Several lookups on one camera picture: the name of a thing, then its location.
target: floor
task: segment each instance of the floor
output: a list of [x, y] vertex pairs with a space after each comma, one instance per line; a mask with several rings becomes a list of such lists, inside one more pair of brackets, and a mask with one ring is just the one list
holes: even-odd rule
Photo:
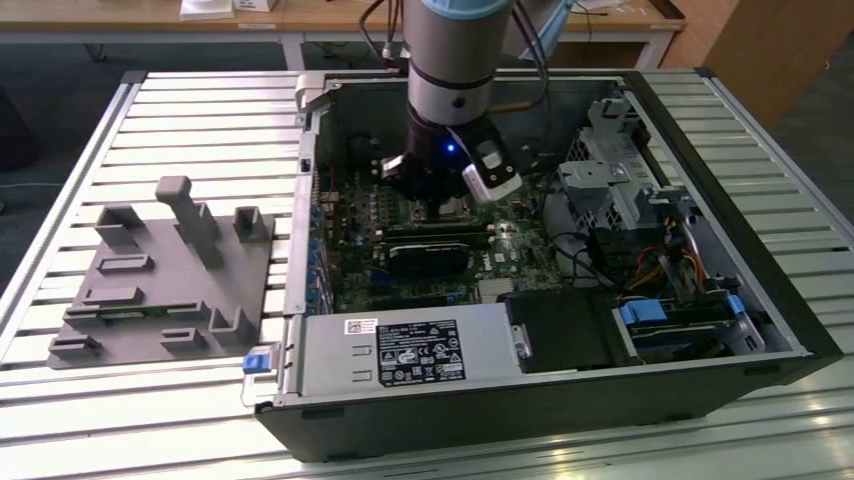
[[[371, 68], [364, 47], [308, 46], [308, 68]], [[18, 106], [42, 148], [30, 167], [0, 173], [0, 292], [51, 208], [119, 81], [128, 70], [276, 70], [271, 44], [111, 45], [94, 63], [83, 46], [0, 45], [0, 87]], [[844, 213], [854, 219], [854, 36], [830, 60], [773, 135]], [[3, 188], [10, 185], [44, 185]]]

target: table leg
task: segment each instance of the table leg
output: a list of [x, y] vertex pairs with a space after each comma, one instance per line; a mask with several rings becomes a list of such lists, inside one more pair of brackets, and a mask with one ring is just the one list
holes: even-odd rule
[[635, 68], [658, 68], [662, 63], [662, 59], [665, 58], [665, 53], [667, 53], [667, 47], [670, 46], [673, 35], [674, 32], [667, 31], [655, 32], [651, 35], [651, 38], [643, 46], [643, 50], [641, 51], [641, 56], [638, 57]]
[[302, 32], [287, 32], [280, 36], [282, 50], [284, 52], [284, 62], [288, 70], [306, 70], [303, 59], [303, 34]]
[[84, 43], [83, 48], [86, 48], [86, 51], [90, 54], [90, 58], [94, 62], [100, 63], [107, 60], [107, 55], [104, 55], [103, 43]]

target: blue latch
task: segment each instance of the blue latch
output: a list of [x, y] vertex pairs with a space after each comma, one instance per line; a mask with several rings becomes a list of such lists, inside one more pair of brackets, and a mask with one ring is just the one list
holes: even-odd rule
[[746, 312], [745, 304], [742, 303], [742, 299], [738, 295], [730, 295], [726, 297], [726, 303], [730, 304], [730, 308], [733, 309], [733, 313], [735, 314], [735, 318], [741, 317]]
[[667, 320], [662, 302], [658, 300], [631, 300], [619, 307], [619, 314], [626, 325], [633, 325], [637, 322], [663, 322]]
[[250, 375], [254, 373], [270, 372], [271, 354], [250, 353], [243, 357], [243, 373]]

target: white table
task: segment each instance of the white table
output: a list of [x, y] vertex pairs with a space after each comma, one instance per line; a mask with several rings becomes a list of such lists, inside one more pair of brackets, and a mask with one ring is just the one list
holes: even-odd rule
[[100, 241], [100, 206], [128, 202], [144, 218], [168, 216], [154, 201], [160, 175], [190, 176], [214, 214], [255, 204], [276, 216], [260, 341], [282, 338], [296, 78], [151, 73], [119, 87], [0, 300], [0, 477], [718, 480], [854, 466], [852, 225], [719, 82], [687, 70], [646, 78], [849, 354], [798, 383], [699, 420], [300, 464], [242, 403], [240, 358], [50, 370], [47, 347]]

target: barcode sticker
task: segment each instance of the barcode sticker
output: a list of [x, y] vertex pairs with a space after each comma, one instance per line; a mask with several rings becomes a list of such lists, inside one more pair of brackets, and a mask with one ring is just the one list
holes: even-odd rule
[[247, 28], [251, 30], [275, 30], [275, 23], [239, 23], [238, 28]]
[[344, 322], [344, 335], [376, 332], [375, 318], [354, 318]]

